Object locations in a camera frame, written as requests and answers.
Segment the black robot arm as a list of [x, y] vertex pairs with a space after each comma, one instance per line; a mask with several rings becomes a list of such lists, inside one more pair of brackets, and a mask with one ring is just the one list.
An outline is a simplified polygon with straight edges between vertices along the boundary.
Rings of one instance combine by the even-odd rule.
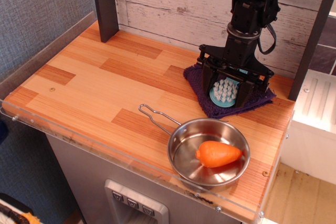
[[271, 26], [280, 11], [278, 0], [232, 0], [232, 19], [227, 25], [225, 47], [200, 45], [197, 63], [202, 67], [202, 88], [209, 94], [220, 74], [240, 83], [235, 107], [247, 102], [253, 89], [266, 92], [268, 81], [274, 72], [255, 57], [261, 50], [260, 35], [267, 28], [273, 37]]

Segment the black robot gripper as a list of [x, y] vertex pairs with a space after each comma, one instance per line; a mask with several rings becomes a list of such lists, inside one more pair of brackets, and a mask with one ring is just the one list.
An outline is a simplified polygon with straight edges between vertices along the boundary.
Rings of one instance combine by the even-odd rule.
[[268, 87], [274, 72], [255, 57], [260, 34], [260, 31], [251, 34], [229, 31], [225, 47], [200, 45], [197, 63], [202, 67], [202, 89], [207, 97], [220, 73], [241, 82], [235, 108], [244, 107], [254, 92]]

